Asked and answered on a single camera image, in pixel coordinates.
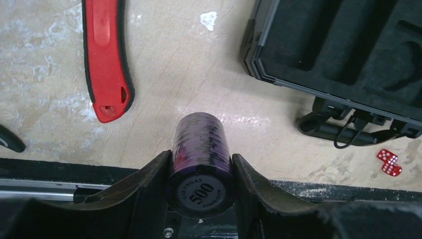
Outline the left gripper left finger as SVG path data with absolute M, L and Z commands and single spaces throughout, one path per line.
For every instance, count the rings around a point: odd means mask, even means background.
M 159 239 L 167 203 L 164 181 L 172 153 L 158 154 L 146 166 L 112 186 L 67 204 L 77 237 L 84 239 Z

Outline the purple poker chip stack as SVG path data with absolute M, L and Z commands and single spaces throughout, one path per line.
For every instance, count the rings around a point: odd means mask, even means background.
M 215 116 L 196 112 L 177 125 L 169 176 L 168 205 L 182 216 L 205 219 L 227 211 L 235 200 L 235 178 L 226 135 Z

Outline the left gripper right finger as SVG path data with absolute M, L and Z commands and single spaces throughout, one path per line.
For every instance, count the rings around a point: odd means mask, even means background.
M 274 186 L 240 154 L 232 156 L 240 239 L 304 239 L 317 234 L 314 204 Z

